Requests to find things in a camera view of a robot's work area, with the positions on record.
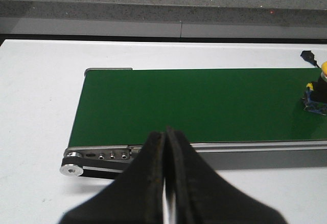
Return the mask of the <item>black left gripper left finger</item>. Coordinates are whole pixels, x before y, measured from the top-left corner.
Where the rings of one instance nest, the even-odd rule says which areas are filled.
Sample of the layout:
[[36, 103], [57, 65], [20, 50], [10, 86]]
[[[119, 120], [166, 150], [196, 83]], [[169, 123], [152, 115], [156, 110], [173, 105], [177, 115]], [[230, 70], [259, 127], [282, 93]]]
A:
[[64, 214], [60, 223], [163, 223], [162, 132], [149, 134], [128, 168], [96, 196]]

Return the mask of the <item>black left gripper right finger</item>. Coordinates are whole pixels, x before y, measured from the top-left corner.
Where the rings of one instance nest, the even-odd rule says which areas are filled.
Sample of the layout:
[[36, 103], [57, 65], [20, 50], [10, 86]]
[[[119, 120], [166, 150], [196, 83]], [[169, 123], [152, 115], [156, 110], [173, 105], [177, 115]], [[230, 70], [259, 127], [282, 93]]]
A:
[[278, 211], [218, 175], [183, 132], [168, 127], [166, 146], [174, 169], [177, 223], [286, 223]]

